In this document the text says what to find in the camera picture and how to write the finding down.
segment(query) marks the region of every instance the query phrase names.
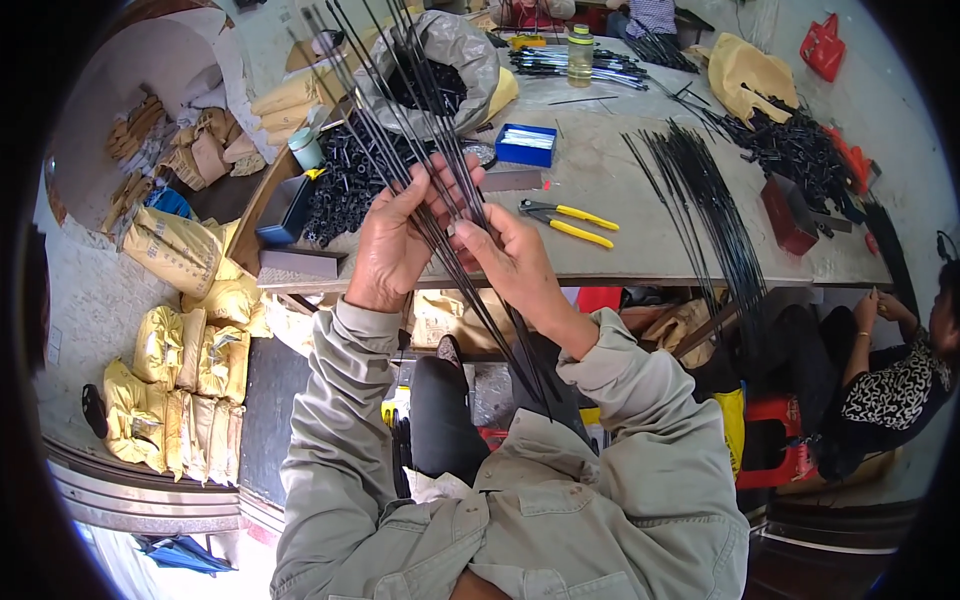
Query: slipper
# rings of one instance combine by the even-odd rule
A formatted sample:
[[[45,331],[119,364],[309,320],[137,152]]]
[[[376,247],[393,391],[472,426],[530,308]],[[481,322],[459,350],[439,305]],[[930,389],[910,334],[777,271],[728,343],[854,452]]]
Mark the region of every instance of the slipper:
[[[97,386],[92,383],[84,385],[84,394],[80,398],[80,403],[84,408],[84,419],[93,429],[93,434],[101,440],[107,436],[107,415],[104,410],[104,402],[100,399],[100,393],[97,392]]]

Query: jacket pocket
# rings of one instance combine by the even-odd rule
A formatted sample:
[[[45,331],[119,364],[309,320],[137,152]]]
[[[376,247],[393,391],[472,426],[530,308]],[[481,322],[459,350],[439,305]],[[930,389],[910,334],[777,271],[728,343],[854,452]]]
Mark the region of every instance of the jacket pocket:
[[[551,482],[516,491],[523,516],[576,513],[594,496],[595,492],[587,486],[569,482]]]
[[[430,524],[429,504],[406,503],[394,508],[392,506],[394,502],[387,505],[387,509],[383,512],[377,529],[392,527],[394,529],[403,529],[419,534],[426,530],[426,526]]]
[[[623,571],[567,588],[566,593],[570,600],[599,600],[600,598],[638,600],[639,598],[630,584],[630,578]]]

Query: red plastic stool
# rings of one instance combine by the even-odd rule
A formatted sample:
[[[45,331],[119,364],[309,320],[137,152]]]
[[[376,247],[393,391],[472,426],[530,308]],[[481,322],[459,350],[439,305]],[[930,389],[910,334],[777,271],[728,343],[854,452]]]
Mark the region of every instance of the red plastic stool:
[[[768,396],[747,402],[744,421],[778,420],[783,423],[787,438],[801,438],[804,431],[800,427],[800,406],[793,396]],[[806,444],[788,446],[783,462],[777,468],[766,470],[741,470],[736,477],[736,488],[775,488],[776,486],[802,481],[817,472]]]

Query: hand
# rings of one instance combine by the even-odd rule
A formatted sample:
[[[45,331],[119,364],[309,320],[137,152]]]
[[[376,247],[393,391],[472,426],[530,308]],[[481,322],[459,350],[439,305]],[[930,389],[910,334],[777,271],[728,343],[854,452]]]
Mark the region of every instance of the hand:
[[[521,223],[499,204],[484,204],[491,229],[503,242],[467,220],[457,221],[450,244],[467,271],[483,269],[487,280],[541,334],[580,360],[593,348],[600,331],[564,297],[537,230]]]
[[[444,158],[434,154],[430,160],[456,205],[463,208],[463,195]],[[467,155],[467,168],[474,184],[486,175],[479,164],[476,155]],[[421,202],[430,206],[442,228],[450,224],[446,206],[423,165],[411,167],[410,175],[413,182],[397,196],[387,188],[380,192],[360,227],[357,264],[344,296],[354,306],[382,313],[396,313],[403,308],[404,296],[414,289],[433,254],[408,218]]]
[[[887,321],[899,323],[914,316],[896,297],[884,292],[877,292],[877,294],[876,312]]]
[[[860,299],[860,302],[853,308],[853,318],[856,320],[856,326],[860,331],[870,333],[874,330],[874,321],[876,320],[876,305],[879,301],[879,292],[874,288]]]

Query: grey jacket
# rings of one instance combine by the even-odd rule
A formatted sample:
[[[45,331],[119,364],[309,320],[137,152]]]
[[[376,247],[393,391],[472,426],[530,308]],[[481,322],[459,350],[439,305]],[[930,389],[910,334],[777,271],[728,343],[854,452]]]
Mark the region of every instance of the grey jacket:
[[[516,599],[739,598],[748,526],[719,406],[695,403],[677,361],[638,348],[611,310],[591,318],[597,345],[557,372],[600,406],[616,439],[603,457],[518,411],[473,495],[412,504],[396,499],[380,418],[400,316],[318,312],[274,598],[447,598],[465,568]]]

